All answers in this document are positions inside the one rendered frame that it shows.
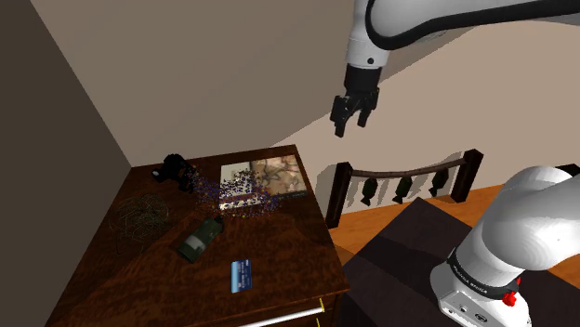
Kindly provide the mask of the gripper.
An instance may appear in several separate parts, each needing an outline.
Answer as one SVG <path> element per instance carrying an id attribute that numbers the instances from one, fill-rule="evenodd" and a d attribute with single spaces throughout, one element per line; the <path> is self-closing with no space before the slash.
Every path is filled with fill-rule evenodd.
<path id="1" fill-rule="evenodd" d="M 376 108 L 380 69 L 364 69 L 348 64 L 344 79 L 345 96 L 335 96 L 330 120 L 335 126 L 335 135 L 344 137 L 348 119 L 356 112 L 359 100 L 359 127 L 365 127 L 371 112 Z"/>

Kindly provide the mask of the book with beige cover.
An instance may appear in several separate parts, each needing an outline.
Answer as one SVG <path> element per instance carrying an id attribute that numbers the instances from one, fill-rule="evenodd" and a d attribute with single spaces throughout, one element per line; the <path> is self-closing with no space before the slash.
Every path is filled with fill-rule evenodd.
<path id="1" fill-rule="evenodd" d="M 304 174 L 295 155 L 285 155 L 249 162 L 258 173 L 258 180 L 267 190 L 282 198 L 308 194 Z"/>

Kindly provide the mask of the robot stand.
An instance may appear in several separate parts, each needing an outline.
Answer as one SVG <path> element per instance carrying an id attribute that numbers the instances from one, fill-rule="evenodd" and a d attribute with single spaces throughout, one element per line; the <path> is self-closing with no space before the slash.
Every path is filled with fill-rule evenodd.
<path id="1" fill-rule="evenodd" d="M 471 227 L 413 201 L 344 266 L 350 290 L 336 327 L 461 327 L 438 307 L 429 275 Z M 580 290 L 548 271 L 522 274 L 533 327 L 580 327 Z"/>

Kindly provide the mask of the dark wooden chest of drawers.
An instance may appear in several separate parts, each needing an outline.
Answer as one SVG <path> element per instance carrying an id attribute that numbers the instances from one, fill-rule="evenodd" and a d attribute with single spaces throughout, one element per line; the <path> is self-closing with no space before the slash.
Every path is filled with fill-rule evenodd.
<path id="1" fill-rule="evenodd" d="M 287 198 L 269 216 L 224 221 L 225 230 L 194 263 L 177 246 L 209 216 L 175 182 L 148 165 L 132 168 L 116 201 L 154 193 L 169 230 L 148 246 L 120 240 L 102 222 L 46 327 L 239 327 L 319 308 L 283 327 L 335 327 L 349 283 L 315 196 Z M 231 292 L 231 263 L 251 261 L 252 288 Z"/>

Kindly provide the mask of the black figure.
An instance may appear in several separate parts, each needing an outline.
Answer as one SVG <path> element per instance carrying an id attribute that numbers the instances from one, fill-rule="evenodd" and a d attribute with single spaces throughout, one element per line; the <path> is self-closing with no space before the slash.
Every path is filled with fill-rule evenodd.
<path id="1" fill-rule="evenodd" d="M 197 169 L 189 164 L 181 155 L 177 153 L 168 154 L 163 161 L 161 168 L 152 170 L 153 178 L 162 183 L 168 179 L 178 183 L 178 189 L 184 192 L 193 192 L 193 183 Z"/>

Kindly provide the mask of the blue card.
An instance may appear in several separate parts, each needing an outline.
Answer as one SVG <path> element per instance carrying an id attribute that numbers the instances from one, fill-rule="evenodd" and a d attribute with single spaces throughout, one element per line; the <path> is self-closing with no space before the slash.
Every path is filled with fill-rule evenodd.
<path id="1" fill-rule="evenodd" d="M 252 288 L 251 261 L 237 260 L 231 263 L 231 292 L 233 294 Z"/>

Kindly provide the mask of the dark green bottle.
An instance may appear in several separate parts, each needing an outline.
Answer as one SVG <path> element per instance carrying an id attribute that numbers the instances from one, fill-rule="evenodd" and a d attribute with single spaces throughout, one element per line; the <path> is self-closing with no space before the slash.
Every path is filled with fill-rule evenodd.
<path id="1" fill-rule="evenodd" d="M 178 246 L 178 254 L 188 262 L 194 263 L 217 235 L 223 232 L 223 229 L 224 223 L 221 216 L 205 219 L 199 227 Z"/>

